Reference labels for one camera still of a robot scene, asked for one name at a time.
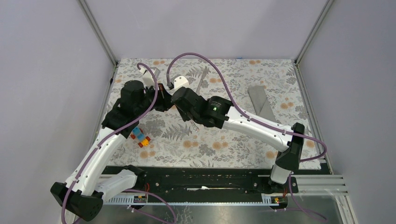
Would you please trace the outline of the floral patterned tablecloth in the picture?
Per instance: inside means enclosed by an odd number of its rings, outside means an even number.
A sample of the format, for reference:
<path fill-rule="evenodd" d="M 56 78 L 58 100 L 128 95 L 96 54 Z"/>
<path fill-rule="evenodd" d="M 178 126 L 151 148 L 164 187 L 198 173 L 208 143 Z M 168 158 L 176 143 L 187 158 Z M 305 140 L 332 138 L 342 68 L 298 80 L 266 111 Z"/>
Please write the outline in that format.
<path fill-rule="evenodd" d="M 254 113 L 248 94 L 251 86 L 264 86 L 267 98 L 278 123 L 305 126 L 310 136 L 309 117 L 290 59 L 213 59 L 210 63 L 194 58 L 142 59 L 142 63 L 160 70 L 159 82 L 185 76 L 196 90 L 205 66 L 209 73 L 202 82 L 200 95 L 233 99 L 240 108 Z M 108 165 L 212 168 L 271 168 L 277 151 L 268 144 L 245 134 L 197 125 L 182 121 L 177 109 L 166 112 L 151 111 L 140 120 L 139 127 L 151 138 L 146 147 L 128 138 L 112 155 Z"/>

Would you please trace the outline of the aluminium frame post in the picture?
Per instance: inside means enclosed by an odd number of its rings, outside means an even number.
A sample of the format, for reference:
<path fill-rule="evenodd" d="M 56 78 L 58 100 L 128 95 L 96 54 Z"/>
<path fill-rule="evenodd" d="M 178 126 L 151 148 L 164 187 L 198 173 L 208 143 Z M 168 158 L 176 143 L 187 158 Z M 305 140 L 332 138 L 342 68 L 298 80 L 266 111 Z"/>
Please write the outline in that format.
<path fill-rule="evenodd" d="M 325 2 L 324 7 L 322 8 L 318 18 L 316 19 L 311 31 L 309 32 L 309 35 L 307 37 L 307 39 L 305 40 L 301 50 L 299 51 L 294 63 L 296 65 L 300 64 L 305 53 L 307 52 L 311 42 L 313 41 L 314 37 L 316 36 L 316 33 L 318 32 L 321 24 L 323 23 L 323 21 L 325 20 L 328 12 L 330 11 L 332 5 L 334 4 L 335 0 L 327 0 Z"/>
<path fill-rule="evenodd" d="M 85 15 L 89 25 L 91 26 L 94 34 L 96 35 L 100 45 L 102 46 L 106 56 L 113 66 L 118 65 L 118 60 L 113 53 L 108 41 L 106 40 L 98 22 L 95 19 L 94 14 L 92 13 L 90 6 L 86 0 L 77 0 L 77 3 L 80 5 L 83 14 Z"/>

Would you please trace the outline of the grey cloth napkin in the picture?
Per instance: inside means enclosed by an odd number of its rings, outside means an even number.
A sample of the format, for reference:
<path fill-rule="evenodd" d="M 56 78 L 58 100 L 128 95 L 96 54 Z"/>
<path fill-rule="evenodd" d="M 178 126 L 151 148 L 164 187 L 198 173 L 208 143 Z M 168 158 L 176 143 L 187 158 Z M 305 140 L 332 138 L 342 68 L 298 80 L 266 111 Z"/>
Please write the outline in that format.
<path fill-rule="evenodd" d="M 267 98 L 264 86 L 251 86 L 247 90 L 256 115 L 264 119 L 277 122 Z"/>

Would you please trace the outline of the left aluminium frame post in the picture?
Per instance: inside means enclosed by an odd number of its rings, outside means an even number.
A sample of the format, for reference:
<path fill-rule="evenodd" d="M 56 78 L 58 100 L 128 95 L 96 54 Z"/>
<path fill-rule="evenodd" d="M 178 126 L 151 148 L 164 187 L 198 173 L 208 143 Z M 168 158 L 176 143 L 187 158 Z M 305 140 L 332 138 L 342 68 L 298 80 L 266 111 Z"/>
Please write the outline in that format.
<path fill-rule="evenodd" d="M 106 40 L 98 22 L 95 19 L 94 14 L 92 13 L 90 6 L 86 0 L 77 0 L 77 3 L 80 5 L 83 14 L 85 15 L 89 25 L 91 26 L 94 34 L 96 35 L 100 45 L 102 46 L 106 56 L 113 66 L 118 65 L 118 60 L 113 53 L 108 41 Z"/>

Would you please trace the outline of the right aluminium frame post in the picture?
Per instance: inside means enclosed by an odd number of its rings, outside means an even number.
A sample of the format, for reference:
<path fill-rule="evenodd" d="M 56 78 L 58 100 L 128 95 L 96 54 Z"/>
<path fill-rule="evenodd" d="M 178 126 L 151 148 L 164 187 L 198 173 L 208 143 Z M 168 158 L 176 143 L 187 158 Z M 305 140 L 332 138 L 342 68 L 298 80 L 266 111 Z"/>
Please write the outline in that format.
<path fill-rule="evenodd" d="M 300 64 L 305 53 L 307 52 L 311 42 L 313 41 L 314 37 L 316 36 L 316 33 L 318 32 L 321 24 L 323 23 L 323 21 L 325 20 L 328 12 L 330 11 L 332 5 L 334 4 L 335 0 L 327 0 L 325 2 L 324 7 L 322 8 L 318 18 L 316 19 L 311 31 L 309 32 L 309 35 L 307 37 L 307 39 L 305 40 L 301 50 L 299 51 L 294 63 L 296 65 Z"/>

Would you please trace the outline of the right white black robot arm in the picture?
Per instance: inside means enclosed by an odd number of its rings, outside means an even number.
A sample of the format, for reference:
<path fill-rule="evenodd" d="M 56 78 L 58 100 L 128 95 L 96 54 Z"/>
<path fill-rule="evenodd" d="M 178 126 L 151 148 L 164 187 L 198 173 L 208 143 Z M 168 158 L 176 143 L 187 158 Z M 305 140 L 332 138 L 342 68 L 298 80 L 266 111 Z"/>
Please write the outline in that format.
<path fill-rule="evenodd" d="M 184 121 L 192 120 L 205 127 L 237 131 L 256 138 L 278 151 L 265 193 L 281 193 L 291 183 L 291 172 L 298 170 L 304 145 L 305 126 L 295 123 L 281 125 L 247 112 L 240 112 L 225 98 L 213 96 L 204 99 L 190 88 L 181 87 L 171 97 Z"/>

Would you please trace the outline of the blue orange toy car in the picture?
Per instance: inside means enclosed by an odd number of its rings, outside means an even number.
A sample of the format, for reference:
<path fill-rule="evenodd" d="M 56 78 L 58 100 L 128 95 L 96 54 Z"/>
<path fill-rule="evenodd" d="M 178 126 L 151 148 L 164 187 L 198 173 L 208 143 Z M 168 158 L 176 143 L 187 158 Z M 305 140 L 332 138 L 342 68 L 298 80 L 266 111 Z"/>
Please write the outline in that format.
<path fill-rule="evenodd" d="M 150 144 L 151 141 L 151 138 L 146 136 L 143 133 L 142 129 L 137 126 L 132 130 L 130 137 L 133 140 L 137 141 L 139 147 L 146 147 Z"/>

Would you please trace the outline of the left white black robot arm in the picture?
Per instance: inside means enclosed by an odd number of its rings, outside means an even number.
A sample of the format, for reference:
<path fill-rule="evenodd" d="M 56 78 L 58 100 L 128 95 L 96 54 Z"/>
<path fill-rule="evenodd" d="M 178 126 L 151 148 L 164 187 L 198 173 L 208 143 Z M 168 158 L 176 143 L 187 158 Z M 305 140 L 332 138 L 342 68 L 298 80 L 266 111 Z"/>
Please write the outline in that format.
<path fill-rule="evenodd" d="M 133 129 L 139 125 L 139 120 L 156 106 L 169 105 L 170 97 L 162 83 L 144 86 L 141 81 L 133 80 L 124 84 L 120 97 L 105 116 L 87 155 L 65 182 L 55 182 L 50 189 L 62 207 L 62 223 L 66 222 L 67 210 L 85 221 L 91 221 L 100 212 L 104 202 L 117 194 L 127 189 L 134 192 L 149 189 L 145 172 L 133 165 L 125 166 L 102 183 L 99 177 L 116 149 L 126 142 Z"/>

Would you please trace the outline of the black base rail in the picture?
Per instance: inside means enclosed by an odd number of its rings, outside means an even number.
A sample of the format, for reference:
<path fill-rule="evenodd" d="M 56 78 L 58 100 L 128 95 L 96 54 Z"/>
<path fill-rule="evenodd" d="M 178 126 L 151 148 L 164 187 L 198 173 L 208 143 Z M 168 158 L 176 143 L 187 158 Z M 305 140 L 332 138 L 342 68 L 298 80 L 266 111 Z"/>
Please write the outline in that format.
<path fill-rule="evenodd" d="M 270 184 L 268 169 L 139 167 L 133 189 L 154 193 L 168 203 L 263 203 L 263 196 L 297 193 L 293 177 Z"/>

